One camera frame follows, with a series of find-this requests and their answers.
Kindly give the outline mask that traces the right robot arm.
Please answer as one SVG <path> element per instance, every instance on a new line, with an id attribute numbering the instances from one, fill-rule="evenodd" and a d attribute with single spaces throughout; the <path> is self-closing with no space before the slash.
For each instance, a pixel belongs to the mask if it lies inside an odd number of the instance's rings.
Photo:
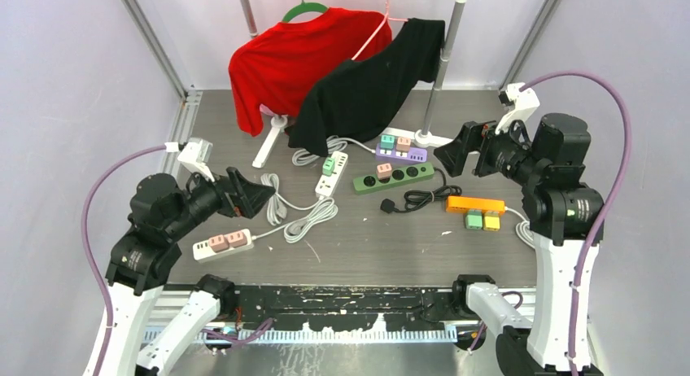
<path id="1" fill-rule="evenodd" d="M 471 152 L 474 175 L 499 173 L 522 189 L 537 263 L 534 316 L 522 319 L 487 276 L 458 278 L 453 312 L 478 316 L 496 338 L 496 360 L 505 375 L 597 375 L 587 345 L 589 279 L 603 229 L 596 218 L 601 194 L 581 182 L 591 143 L 587 124 L 561 113 L 543 116 L 534 135 L 521 120 L 500 131 L 495 121 L 465 123 L 435 157 L 456 177 Z"/>

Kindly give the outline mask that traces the white power strip with USB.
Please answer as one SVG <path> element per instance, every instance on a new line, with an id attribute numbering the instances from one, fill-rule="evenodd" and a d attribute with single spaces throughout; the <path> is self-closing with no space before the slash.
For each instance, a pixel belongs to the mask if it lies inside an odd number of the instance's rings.
<path id="1" fill-rule="evenodd" d="M 229 248 L 228 250 L 225 250 L 220 253 L 214 253 L 209 245 L 208 245 L 208 240 L 204 240 L 201 242 L 197 242 L 193 245 L 193 257 L 196 261 L 199 263 L 207 263 L 211 262 L 213 260 L 218 260 L 220 258 L 226 257 L 226 256 L 231 256 L 233 254 L 237 254 L 239 252 L 244 252 L 244 251 L 249 251 L 254 247 L 254 241 L 251 236 L 251 232 L 249 229 L 243 229 L 243 231 L 246 233 L 247 237 L 251 240 L 246 246 L 243 247 L 236 247 L 236 248 Z"/>

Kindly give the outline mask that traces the pink plug adapter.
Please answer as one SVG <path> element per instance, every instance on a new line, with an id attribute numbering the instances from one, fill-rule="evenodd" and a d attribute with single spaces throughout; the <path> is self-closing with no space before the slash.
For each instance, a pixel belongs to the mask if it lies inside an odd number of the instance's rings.
<path id="1" fill-rule="evenodd" d="M 230 248 L 229 242 L 223 234 L 209 238 L 208 245 L 214 253 L 220 253 Z"/>
<path id="2" fill-rule="evenodd" d="M 225 234 L 225 241 L 230 248 L 246 246 L 251 240 L 243 230 Z"/>

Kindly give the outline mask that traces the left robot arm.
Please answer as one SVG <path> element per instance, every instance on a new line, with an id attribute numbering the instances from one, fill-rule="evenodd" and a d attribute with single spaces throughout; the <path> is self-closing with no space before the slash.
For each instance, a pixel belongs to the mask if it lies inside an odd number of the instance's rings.
<path id="1" fill-rule="evenodd" d="M 234 283 L 211 274 L 202 277 L 187 305 L 151 347 L 141 350 L 149 316 L 181 256 L 180 239 L 219 213 L 248 219 L 275 194 L 229 167 L 206 179 L 193 173 L 193 189 L 181 189 L 167 173 L 143 178 L 130 200 L 130 227 L 111 249 L 105 274 L 92 270 L 105 310 L 87 375 L 166 375 L 192 339 L 214 318 L 228 321 L 237 311 Z"/>

